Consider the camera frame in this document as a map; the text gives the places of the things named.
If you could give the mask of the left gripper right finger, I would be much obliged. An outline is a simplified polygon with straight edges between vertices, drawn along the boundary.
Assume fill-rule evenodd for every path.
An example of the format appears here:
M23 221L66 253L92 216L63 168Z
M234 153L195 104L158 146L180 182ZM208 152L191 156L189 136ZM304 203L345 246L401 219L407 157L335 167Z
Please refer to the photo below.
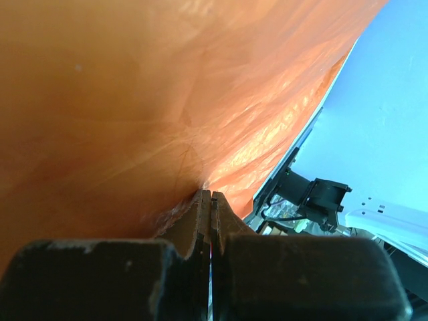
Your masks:
M212 194L215 320L410 320L397 271L357 237L259 235Z

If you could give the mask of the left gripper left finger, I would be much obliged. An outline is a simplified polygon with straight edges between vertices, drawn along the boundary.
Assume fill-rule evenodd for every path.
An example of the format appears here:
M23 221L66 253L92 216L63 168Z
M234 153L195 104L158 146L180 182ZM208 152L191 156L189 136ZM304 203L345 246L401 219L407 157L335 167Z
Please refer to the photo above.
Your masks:
M22 247L1 278L2 320L206 320L211 194L156 239Z

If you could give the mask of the orange wrapping paper sheet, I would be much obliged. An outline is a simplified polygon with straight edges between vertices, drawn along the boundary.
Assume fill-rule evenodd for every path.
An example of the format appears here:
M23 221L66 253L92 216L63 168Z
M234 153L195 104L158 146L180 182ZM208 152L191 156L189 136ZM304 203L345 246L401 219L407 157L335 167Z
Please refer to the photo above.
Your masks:
M2 1L1 268L152 237L196 190L245 217L384 1Z

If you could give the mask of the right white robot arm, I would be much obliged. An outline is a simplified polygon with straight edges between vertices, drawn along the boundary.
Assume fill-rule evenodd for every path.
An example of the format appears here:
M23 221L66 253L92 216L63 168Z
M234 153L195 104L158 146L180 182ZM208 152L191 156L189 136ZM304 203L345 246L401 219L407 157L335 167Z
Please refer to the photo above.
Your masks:
M426 211L365 196L342 183L309 181L291 168L281 175L276 194L326 231L338 226L365 230L427 265Z

